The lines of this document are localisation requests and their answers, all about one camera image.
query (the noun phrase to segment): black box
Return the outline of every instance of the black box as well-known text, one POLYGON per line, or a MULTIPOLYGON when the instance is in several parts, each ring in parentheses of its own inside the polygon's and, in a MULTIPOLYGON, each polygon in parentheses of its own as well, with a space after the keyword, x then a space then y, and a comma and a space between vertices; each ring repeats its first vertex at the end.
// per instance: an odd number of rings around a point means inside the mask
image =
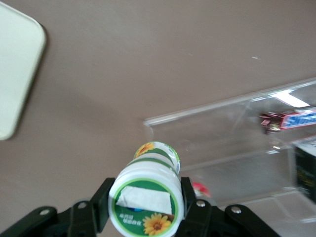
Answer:
POLYGON ((316 202, 316 147, 312 143, 301 143, 295 147, 297 187, 316 202))

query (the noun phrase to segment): white tray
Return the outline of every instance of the white tray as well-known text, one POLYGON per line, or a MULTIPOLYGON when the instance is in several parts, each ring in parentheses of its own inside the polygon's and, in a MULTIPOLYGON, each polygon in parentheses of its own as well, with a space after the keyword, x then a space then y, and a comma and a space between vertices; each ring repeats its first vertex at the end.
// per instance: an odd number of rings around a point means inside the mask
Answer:
POLYGON ((38 22, 0 2, 0 140, 14 133, 45 41, 38 22))

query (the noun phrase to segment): sunflower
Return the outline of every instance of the sunflower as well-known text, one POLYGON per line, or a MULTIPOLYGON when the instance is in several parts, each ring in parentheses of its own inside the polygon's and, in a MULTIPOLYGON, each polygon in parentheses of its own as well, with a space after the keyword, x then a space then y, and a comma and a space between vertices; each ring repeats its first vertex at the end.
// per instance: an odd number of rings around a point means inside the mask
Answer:
POLYGON ((146 153, 149 150, 154 149, 155 146, 152 142, 146 143, 143 146, 141 146, 138 151, 135 154, 135 158, 139 157, 140 155, 142 155, 143 153, 146 153))
POLYGON ((143 219, 145 234, 148 234, 149 236, 155 236, 166 231, 171 225, 171 222, 167 219, 168 216, 162 216, 161 214, 157 213, 152 214, 151 218, 146 216, 143 219))

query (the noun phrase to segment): clear plastic box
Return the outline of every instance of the clear plastic box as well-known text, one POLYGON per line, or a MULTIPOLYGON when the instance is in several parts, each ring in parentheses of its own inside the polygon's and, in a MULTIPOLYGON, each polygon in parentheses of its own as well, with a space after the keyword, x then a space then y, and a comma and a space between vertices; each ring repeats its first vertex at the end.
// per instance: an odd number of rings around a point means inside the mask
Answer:
POLYGON ((314 236, 316 206, 295 187, 293 143, 316 138, 316 125, 265 134, 260 114, 293 106, 280 91, 316 106, 316 78, 147 119, 148 140, 170 144, 181 176, 205 184, 219 207, 250 207, 281 236, 314 236))

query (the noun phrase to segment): bottle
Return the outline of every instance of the bottle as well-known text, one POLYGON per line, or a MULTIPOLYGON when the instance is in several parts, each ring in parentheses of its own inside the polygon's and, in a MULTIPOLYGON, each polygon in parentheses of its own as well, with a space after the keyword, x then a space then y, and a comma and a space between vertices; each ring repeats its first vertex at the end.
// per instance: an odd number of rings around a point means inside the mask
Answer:
POLYGON ((109 192, 109 216, 125 237, 174 235, 184 217, 176 151, 162 142, 141 146, 109 192))

